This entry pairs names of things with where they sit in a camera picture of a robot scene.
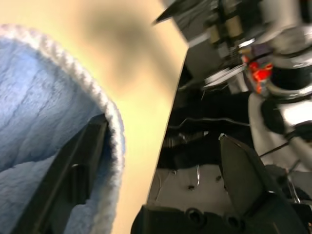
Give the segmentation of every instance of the white surface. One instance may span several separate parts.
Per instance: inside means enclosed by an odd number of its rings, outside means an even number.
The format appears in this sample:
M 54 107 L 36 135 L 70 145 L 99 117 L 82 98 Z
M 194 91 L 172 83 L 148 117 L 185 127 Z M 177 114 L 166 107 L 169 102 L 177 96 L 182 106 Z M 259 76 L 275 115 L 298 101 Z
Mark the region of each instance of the white surface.
M 263 123 L 261 116 L 260 106 L 262 99 L 255 95 L 251 94 L 249 97 L 249 120 L 251 126 L 251 132 L 253 136 L 253 144 L 255 150 L 259 155 L 262 155 L 284 143 L 286 141 L 278 134 L 270 132 L 267 130 L 266 126 Z M 286 146 L 274 153 L 271 153 L 263 157 L 262 161 L 264 164 L 275 164 L 283 168 L 290 168 L 298 160 L 293 149 L 289 146 Z M 302 163 L 296 169 L 297 171 L 308 172 L 310 171 Z

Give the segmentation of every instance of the machinery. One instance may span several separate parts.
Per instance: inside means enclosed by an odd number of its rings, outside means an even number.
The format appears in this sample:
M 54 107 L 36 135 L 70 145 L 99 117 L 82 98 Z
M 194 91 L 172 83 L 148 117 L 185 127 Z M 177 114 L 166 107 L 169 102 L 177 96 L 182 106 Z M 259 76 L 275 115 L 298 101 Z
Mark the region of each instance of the machinery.
M 194 7 L 185 2 L 173 3 L 156 22 Z M 235 214 L 143 206 L 132 233 L 311 233 L 312 203 L 298 198 L 291 174 L 295 168 L 312 170 L 312 1 L 213 0 L 209 6 L 203 30 L 222 66 L 179 90 L 196 86 L 210 92 L 228 85 L 233 93 L 253 92 L 249 119 L 255 150 L 229 136 L 219 138 L 220 169 Z M 272 7 L 279 12 L 274 19 L 265 14 Z M 273 179 L 268 164 L 286 170 Z

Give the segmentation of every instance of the black plastic part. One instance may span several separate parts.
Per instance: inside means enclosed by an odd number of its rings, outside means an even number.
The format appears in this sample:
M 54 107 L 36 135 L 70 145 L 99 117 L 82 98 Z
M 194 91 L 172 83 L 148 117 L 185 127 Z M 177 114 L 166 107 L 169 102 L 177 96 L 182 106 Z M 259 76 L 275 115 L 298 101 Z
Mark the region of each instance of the black plastic part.
M 220 144 L 224 184 L 235 210 L 246 223 L 272 224 L 273 233 L 278 234 L 306 234 L 257 153 L 229 136 L 221 137 Z
M 265 100 L 261 104 L 261 114 L 264 125 L 271 131 L 283 135 L 286 131 L 284 119 L 276 103 L 272 100 Z
M 271 82 L 286 90 L 303 89 L 311 83 L 312 66 L 298 69 L 273 67 Z
M 307 232 L 310 232 L 309 227 L 312 224 L 312 210 L 309 205 L 305 204 L 292 204 L 292 208 L 296 211 L 297 215 Z
M 100 115 L 65 144 L 11 234 L 63 233 L 71 210 L 90 197 L 106 133 Z
M 297 124 L 295 134 L 306 141 L 312 141 L 312 120 Z
M 300 0 L 300 13 L 304 23 L 312 23 L 312 3 L 310 0 Z
M 186 212 L 173 208 L 142 206 L 131 234 L 238 234 L 224 219 L 197 209 Z

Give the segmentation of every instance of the wire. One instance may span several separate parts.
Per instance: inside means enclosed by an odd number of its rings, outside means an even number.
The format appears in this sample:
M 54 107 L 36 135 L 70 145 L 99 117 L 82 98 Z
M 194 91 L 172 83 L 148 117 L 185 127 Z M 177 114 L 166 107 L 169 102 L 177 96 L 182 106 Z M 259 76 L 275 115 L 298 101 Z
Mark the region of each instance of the wire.
M 164 185 L 166 183 L 166 181 L 168 180 L 168 178 L 170 176 L 170 173 L 172 173 L 172 171 L 168 172 L 168 174 L 167 174 L 166 178 L 164 179 L 164 182 L 162 183 L 162 185 Z M 158 197 L 160 195 L 160 192 L 161 192 L 163 186 L 161 186 L 161 178 L 160 178 L 159 174 L 157 172 L 156 172 L 156 174 L 157 174 L 157 178 L 159 179 L 159 190 L 157 192 L 157 195 L 156 195 L 156 198 L 155 198 L 155 202 L 158 202 L 157 199 L 158 199 Z
M 276 148 L 274 148 L 274 149 L 272 149 L 270 151 L 267 151 L 266 153 L 260 155 L 259 157 L 264 157 L 266 155 L 269 155 L 269 154 L 271 154 L 271 153 L 273 153 L 275 151 L 278 151 L 278 150 L 280 150 L 280 149 L 282 149 L 282 148 L 284 148 L 285 146 L 288 146 L 288 145 L 289 145 L 289 142 L 287 141 L 286 143 L 284 143 L 284 144 L 282 144 L 280 146 L 277 146 Z
M 197 172 L 197 187 L 198 187 L 199 183 L 200 183 L 200 168 L 199 168 L 199 165 L 196 165 L 196 172 Z
M 178 126 L 172 126 L 172 125 L 170 126 L 170 125 L 168 125 L 168 129 L 179 129 L 188 120 L 189 121 L 193 121 L 193 122 L 201 122 L 201 121 L 227 121 L 227 122 L 230 122 L 232 124 L 237 124 L 237 125 L 241 125 L 241 126 L 245 126 L 245 127 L 250 127 L 250 125 L 247 124 L 247 123 L 238 122 L 238 121 L 235 121 L 235 120 L 230 119 L 230 118 L 199 118 L 199 119 L 196 119 L 196 118 L 186 118 Z
M 301 163 L 301 161 L 298 159 L 289 169 L 288 169 L 288 175 L 291 174 L 297 166 Z

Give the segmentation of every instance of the black cable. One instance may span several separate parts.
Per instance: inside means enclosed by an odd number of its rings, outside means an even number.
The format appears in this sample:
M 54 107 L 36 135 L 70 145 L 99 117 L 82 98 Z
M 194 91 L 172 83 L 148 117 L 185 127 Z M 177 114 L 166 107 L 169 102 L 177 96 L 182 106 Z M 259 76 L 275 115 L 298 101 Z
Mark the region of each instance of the black cable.
M 296 168 L 297 166 L 300 164 L 300 160 L 298 159 L 289 169 L 288 169 L 288 175 L 290 175 Z
M 273 152 L 275 152 L 275 151 L 278 151 L 278 150 L 280 150 L 280 149 L 282 149 L 282 148 L 284 148 L 285 146 L 288 146 L 288 145 L 289 145 L 289 142 L 287 141 L 286 143 L 284 143 L 284 144 L 282 144 L 282 145 L 280 145 L 280 146 L 278 146 L 278 147 L 276 147 L 276 148 L 274 148 L 274 149 L 272 149 L 272 150 L 270 150 L 270 151 L 267 151 L 266 153 L 260 155 L 259 157 L 260 157 L 260 158 L 261 158 L 261 157 L 264 157 L 264 156 L 266 156 L 266 155 L 268 155 L 268 154 L 271 154 L 271 153 L 273 153 Z
M 256 56 L 256 57 L 252 58 L 252 59 L 247 63 L 247 65 L 249 66 L 252 62 L 255 62 L 255 61 L 257 61 L 258 59 L 267 57 L 267 56 L 269 56 L 269 55 L 271 55 L 271 54 L 272 54 L 272 52 L 268 52 L 268 53 L 264 53 L 264 54 L 258 55 L 258 56 Z

